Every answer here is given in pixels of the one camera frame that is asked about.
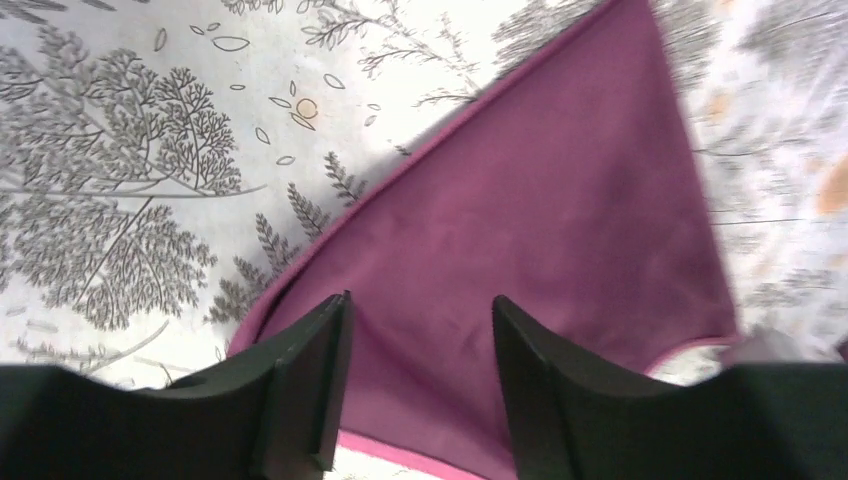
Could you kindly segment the purple cloth napkin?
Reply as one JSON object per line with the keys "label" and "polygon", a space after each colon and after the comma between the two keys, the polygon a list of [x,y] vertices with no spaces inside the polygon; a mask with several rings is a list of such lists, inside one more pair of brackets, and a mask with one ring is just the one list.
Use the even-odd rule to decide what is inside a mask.
{"label": "purple cloth napkin", "polygon": [[646,1],[606,1],[357,201],[260,297],[238,353],[349,291],[346,447],[511,479],[491,305],[637,372],[734,308]]}

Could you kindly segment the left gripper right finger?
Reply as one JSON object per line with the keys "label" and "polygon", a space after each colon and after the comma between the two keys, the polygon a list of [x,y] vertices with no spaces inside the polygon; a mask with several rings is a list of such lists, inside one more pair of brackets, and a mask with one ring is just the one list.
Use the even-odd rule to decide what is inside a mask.
{"label": "left gripper right finger", "polygon": [[493,303],[521,479],[843,479],[847,367],[748,363],[692,386],[635,373]]}

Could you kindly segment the floral tablecloth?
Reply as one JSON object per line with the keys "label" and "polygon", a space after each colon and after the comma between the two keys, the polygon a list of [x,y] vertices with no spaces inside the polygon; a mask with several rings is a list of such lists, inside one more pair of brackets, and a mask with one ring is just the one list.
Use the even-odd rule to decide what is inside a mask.
{"label": "floral tablecloth", "polygon": [[[323,233],[604,2],[3,2],[1,370],[163,389],[244,351]],[[678,386],[847,367],[846,3],[646,2],[736,334],[637,372],[501,294],[493,341],[505,296]],[[443,479],[346,447],[344,399],[319,479]]]}

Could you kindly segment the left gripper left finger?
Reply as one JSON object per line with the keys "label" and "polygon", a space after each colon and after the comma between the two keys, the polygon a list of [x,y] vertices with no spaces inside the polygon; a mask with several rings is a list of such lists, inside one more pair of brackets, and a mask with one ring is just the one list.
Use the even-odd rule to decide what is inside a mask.
{"label": "left gripper left finger", "polygon": [[319,479],[332,468],[352,347],[348,293],[163,389],[59,366],[1,370],[5,479]]}

